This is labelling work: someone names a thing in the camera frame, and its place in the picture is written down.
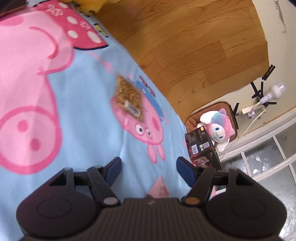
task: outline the wooden floor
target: wooden floor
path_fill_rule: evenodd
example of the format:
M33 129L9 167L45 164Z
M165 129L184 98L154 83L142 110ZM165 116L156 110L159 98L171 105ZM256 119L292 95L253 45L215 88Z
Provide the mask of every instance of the wooden floor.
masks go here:
M182 121L269 67L252 0L123 0L96 16Z

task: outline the yellow plush toy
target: yellow plush toy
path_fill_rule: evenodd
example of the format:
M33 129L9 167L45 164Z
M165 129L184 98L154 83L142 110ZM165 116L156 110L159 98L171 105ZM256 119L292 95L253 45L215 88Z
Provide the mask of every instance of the yellow plush toy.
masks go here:
M69 3L74 1L75 3L79 4L77 10L84 13L85 15L91 15L93 12L97 13L102 6L106 3L117 3L121 0L60 0L64 3Z

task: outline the product box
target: product box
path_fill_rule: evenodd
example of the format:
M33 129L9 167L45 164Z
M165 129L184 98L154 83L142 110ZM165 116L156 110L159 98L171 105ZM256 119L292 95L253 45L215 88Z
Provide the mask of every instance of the product box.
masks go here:
M185 140L193 165L212 166L217 171L222 169L216 149L203 126L185 134Z

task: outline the plush toy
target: plush toy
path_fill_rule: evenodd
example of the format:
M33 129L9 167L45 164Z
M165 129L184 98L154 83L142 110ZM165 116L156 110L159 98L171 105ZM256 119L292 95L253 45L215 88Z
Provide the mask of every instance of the plush toy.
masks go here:
M202 114L200 122L197 127L204 126L213 144L217 142L217 151L224 151L230 137L235 134L225 109L212 110Z
M117 3L121 0L60 0L64 3L75 2L79 4L79 7L76 9L85 15L91 15L92 13L97 13L102 6L106 3Z

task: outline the white polka dot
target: white polka dot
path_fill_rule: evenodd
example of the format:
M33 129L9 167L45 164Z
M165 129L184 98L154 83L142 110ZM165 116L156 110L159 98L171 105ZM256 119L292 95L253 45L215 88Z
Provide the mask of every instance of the white polka dot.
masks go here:
M68 8L68 5L63 2L59 2L59 6L62 8Z
M78 23L78 21L76 20L76 18L71 17L71 16L68 16L68 17L67 17L67 21L68 21L69 23L71 23L71 24L77 24L77 23Z
M94 32L92 31L88 31L87 32L87 36L92 40L92 42L94 43L100 43L101 42L101 38Z
M68 35L74 39L78 38L78 33L76 33L74 30L68 31Z

